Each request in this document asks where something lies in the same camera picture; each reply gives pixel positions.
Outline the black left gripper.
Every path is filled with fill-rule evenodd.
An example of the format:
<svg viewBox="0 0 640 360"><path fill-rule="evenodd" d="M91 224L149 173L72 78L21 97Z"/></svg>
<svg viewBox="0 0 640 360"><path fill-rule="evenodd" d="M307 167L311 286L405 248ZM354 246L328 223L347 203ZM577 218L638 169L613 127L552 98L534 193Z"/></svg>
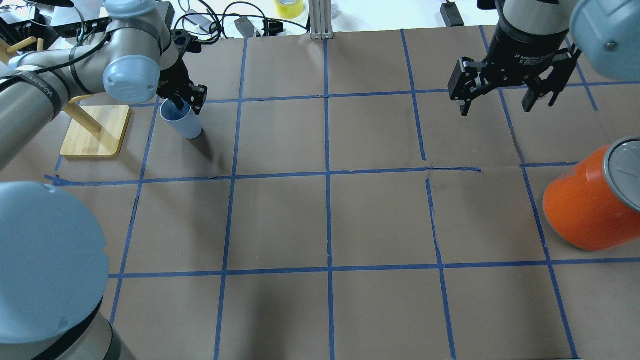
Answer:
<svg viewBox="0 0 640 360"><path fill-rule="evenodd" d="M182 112L187 98L190 108L198 116L208 96L206 85L196 85L190 79L189 70L184 62L185 54L200 54L202 45L199 39L184 29L170 30L172 39L170 50L174 51L169 59L169 67L160 71L157 95L163 98L163 105L170 112Z"/></svg>

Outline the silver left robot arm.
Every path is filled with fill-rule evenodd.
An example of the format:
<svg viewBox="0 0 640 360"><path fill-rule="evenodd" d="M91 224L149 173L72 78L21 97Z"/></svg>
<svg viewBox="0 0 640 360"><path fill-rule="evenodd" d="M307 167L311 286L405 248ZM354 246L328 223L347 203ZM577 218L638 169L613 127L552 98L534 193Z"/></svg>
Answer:
<svg viewBox="0 0 640 360"><path fill-rule="evenodd" d="M130 105L163 99L162 118L186 139L202 131L208 89L190 80L155 0L105 0L102 39L1 61L1 167L64 112L71 125L63 157L113 157L130 120ZM101 314L109 275L106 238L92 212L52 184L2 182L2 359L133 360Z"/></svg>

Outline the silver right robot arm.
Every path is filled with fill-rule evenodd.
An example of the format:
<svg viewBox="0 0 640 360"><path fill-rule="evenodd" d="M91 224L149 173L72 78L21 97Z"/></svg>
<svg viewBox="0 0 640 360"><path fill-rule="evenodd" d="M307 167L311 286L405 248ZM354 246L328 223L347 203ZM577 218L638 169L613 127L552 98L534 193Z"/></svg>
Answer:
<svg viewBox="0 0 640 360"><path fill-rule="evenodd" d="M460 57L448 82L462 116L476 98L521 85L524 112L546 96L553 106L581 56L605 78L639 79L637 0L478 0L477 7L495 10L498 23L486 57Z"/></svg>

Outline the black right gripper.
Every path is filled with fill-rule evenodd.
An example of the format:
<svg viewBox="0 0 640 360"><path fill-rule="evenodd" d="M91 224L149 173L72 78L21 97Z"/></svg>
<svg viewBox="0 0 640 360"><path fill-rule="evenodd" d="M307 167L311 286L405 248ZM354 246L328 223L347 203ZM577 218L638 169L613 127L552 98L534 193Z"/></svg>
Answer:
<svg viewBox="0 0 640 360"><path fill-rule="evenodd" d="M553 34L530 34L500 18L487 51L487 61L460 57L447 84L451 101L457 102L466 117L473 100L498 88L498 85L521 85L528 90L521 104L530 112L538 100L550 95L553 107L578 66L582 50L576 45L560 48L568 29ZM548 68L548 77L541 75Z"/></svg>

